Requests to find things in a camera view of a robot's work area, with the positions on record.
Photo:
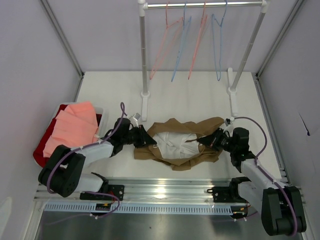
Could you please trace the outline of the tan brown skirt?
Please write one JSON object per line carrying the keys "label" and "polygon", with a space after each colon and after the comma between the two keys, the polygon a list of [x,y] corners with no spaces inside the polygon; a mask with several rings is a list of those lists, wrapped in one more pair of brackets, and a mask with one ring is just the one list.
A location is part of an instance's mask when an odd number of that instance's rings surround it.
{"label": "tan brown skirt", "polygon": [[147,130],[155,143],[135,148],[133,157],[163,163],[173,171],[191,170],[204,162],[215,163],[222,152],[206,147],[198,139],[213,134],[223,124],[221,117],[211,117],[198,123],[181,123],[175,118],[155,122]]}

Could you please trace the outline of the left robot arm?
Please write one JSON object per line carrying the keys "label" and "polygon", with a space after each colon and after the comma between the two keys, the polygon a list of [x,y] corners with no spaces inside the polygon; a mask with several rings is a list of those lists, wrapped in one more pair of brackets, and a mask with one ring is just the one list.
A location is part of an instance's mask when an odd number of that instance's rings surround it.
{"label": "left robot arm", "polygon": [[46,186],[50,194],[63,198],[79,192],[103,200],[109,194],[108,180],[95,172],[85,174],[83,169],[96,161],[114,157],[125,145],[139,149],[156,145],[156,141],[143,125],[133,125],[128,118],[118,118],[114,128],[94,143],[74,149],[57,146],[39,173],[38,182]]}

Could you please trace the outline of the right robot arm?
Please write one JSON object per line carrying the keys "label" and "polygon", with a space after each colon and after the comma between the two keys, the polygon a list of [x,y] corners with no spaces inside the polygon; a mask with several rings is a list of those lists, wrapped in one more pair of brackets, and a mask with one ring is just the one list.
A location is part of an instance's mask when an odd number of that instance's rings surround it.
{"label": "right robot arm", "polygon": [[293,236],[307,230],[302,197],[295,186],[276,180],[250,151],[249,131],[236,127],[232,135],[218,128],[198,139],[202,145],[230,154],[232,165],[243,175],[234,177],[228,186],[207,190],[214,203],[249,203],[259,214],[270,236]]}

